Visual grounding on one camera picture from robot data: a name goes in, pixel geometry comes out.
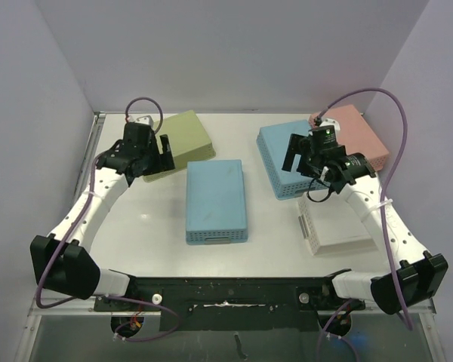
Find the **green plastic basket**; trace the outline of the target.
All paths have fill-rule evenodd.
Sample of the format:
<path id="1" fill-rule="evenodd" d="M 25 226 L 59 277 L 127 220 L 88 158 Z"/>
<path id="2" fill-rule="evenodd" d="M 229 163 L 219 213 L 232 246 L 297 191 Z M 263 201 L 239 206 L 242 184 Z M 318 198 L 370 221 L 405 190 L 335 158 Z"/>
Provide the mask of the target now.
<path id="1" fill-rule="evenodd" d="M 206 161 L 216 156 L 213 142 L 193 110 L 167 117 L 156 136 L 158 141 L 161 135 L 168 136 L 175 168 L 144 176 L 146 183 L 184 170 L 190 161 Z"/>

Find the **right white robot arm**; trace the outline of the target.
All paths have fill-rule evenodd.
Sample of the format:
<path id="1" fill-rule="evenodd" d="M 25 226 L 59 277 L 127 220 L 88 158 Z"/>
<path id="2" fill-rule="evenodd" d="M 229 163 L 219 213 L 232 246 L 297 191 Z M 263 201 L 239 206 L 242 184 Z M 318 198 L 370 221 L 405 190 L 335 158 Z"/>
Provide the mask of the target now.
<path id="1" fill-rule="evenodd" d="M 432 254 L 411 233 L 363 154 L 347 154 L 334 127 L 322 126 L 306 136 L 290 136 L 282 170 L 292 171 L 295 158 L 300 159 L 298 173 L 327 183 L 329 193 L 346 201 L 387 258 L 386 274 L 344 271 L 333 277 L 321 289 L 326 306 L 339 308 L 347 299 L 363 299 L 386 314 L 397 314 L 436 294 L 448 271 L 446 258 Z"/>

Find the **blue basket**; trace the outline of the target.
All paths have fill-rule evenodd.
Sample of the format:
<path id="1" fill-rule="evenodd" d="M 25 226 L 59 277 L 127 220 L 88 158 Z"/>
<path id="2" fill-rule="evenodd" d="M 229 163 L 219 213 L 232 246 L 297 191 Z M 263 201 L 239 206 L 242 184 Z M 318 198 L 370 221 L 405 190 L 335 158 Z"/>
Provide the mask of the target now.
<path id="1" fill-rule="evenodd" d="M 185 233 L 190 245 L 248 240 L 245 182 L 239 159 L 188 163 Z"/>
<path id="2" fill-rule="evenodd" d="M 265 126 L 259 130 L 257 147 L 273 193 L 279 200 L 299 197 L 308 187 L 311 190 L 325 189 L 324 185 L 317 182 L 310 183 L 310 178 L 295 171 L 299 165 L 300 158 L 298 156 L 294 160 L 291 172 L 282 170 L 290 136 L 293 133 L 306 136 L 310 128 L 308 120 L 304 119 Z"/>

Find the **pink plastic basket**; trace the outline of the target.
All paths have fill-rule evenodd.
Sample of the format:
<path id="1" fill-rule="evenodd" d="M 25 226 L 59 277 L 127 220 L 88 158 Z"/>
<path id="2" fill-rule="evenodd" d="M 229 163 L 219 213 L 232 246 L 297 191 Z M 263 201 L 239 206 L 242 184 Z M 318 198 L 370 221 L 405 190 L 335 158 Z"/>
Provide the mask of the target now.
<path id="1" fill-rule="evenodd" d="M 383 169 L 390 153 L 354 105 L 329 109 L 322 120 L 335 126 L 337 141 L 347 154 L 362 153 L 375 171 Z"/>

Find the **white plastic basket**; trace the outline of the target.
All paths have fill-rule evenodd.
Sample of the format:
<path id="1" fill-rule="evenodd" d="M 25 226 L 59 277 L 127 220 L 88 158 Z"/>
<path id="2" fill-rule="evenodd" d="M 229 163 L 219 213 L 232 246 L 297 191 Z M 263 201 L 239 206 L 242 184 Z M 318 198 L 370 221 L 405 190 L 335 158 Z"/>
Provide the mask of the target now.
<path id="1" fill-rule="evenodd" d="M 355 211 L 334 195 L 315 203 L 306 195 L 299 197 L 299 223 L 304 240 L 314 256 L 374 250 L 374 241 Z"/>

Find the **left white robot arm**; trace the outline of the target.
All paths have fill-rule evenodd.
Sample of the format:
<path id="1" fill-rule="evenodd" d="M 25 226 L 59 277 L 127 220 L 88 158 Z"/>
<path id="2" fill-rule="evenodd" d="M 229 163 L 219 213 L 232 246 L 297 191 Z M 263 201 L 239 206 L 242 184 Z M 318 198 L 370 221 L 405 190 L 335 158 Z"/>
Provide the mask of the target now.
<path id="1" fill-rule="evenodd" d="M 35 300 L 41 300 L 43 290 L 52 290 L 68 299 L 112 296 L 120 309 L 133 308 L 139 292 L 130 285 L 130 276 L 100 268 L 91 257 L 91 246 L 112 206 L 133 181 L 172 169 L 168 135 L 156 136 L 148 124 L 127 123 L 122 138 L 93 160 L 89 185 L 66 217 L 48 235 L 32 240 Z"/>

